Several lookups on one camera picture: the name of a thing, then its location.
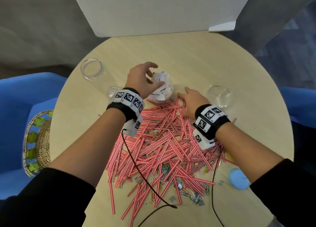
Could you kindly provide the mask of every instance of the table top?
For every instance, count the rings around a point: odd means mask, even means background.
[[[51,125],[50,154],[55,159],[80,137],[102,114],[108,99],[95,85],[85,80],[80,65],[88,58],[98,58],[116,81],[124,86],[129,69],[152,61],[158,71],[166,71],[174,84],[174,94],[184,86],[205,94],[212,84],[221,84],[232,91],[232,103],[225,111],[236,125],[283,157],[293,159],[293,135],[290,118],[282,96],[261,64],[240,46],[216,33],[187,32],[147,36],[110,38],[92,50],[74,69],[66,81],[55,106]],[[237,190],[228,181],[227,173],[236,166],[222,163],[216,172],[214,209],[225,227],[267,226],[270,211],[248,188]],[[209,175],[201,178],[211,180]],[[105,173],[87,207],[84,226],[128,226],[131,212],[120,220],[132,201],[127,193],[135,185],[124,184],[114,189],[116,215],[112,215],[109,185]],[[172,195],[168,190],[164,198]],[[165,207],[153,214],[144,226],[222,226],[215,216],[211,196],[203,197],[204,206],[194,206],[183,197],[178,209]],[[137,226],[150,212],[152,205],[143,206],[134,219]]]

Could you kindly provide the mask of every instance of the light blue ball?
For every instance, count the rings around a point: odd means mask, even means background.
[[[245,174],[238,168],[232,169],[228,173],[228,179],[231,185],[239,190],[247,189],[250,184]]]

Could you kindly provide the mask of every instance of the hand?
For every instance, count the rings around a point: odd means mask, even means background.
[[[209,100],[201,95],[197,90],[184,87],[187,94],[177,93],[178,97],[185,100],[187,111],[182,114],[183,117],[190,117],[195,120],[195,111],[201,105],[209,104]]]
[[[153,83],[150,79],[146,77],[146,74],[149,77],[153,77],[153,74],[149,70],[150,67],[157,68],[158,65],[153,62],[147,61],[144,64],[136,65],[135,67],[130,69],[129,74],[127,75],[127,82],[124,88],[134,88],[139,92],[140,97],[145,99],[156,89],[164,85],[164,81]]]

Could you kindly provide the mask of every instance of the black sleeve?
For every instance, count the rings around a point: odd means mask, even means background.
[[[89,183],[60,170],[44,168],[0,211],[1,226],[22,226],[35,218],[52,226],[82,226],[95,193]]]
[[[265,173],[250,188],[285,227],[313,225],[316,178],[289,159]]]

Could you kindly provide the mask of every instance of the crumpled paper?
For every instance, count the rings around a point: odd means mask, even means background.
[[[153,77],[151,80],[154,83],[164,81],[165,84],[156,91],[154,91],[152,94],[150,94],[149,98],[157,101],[165,101],[166,99],[169,99],[172,94],[169,81],[169,74],[165,72],[153,73]]]

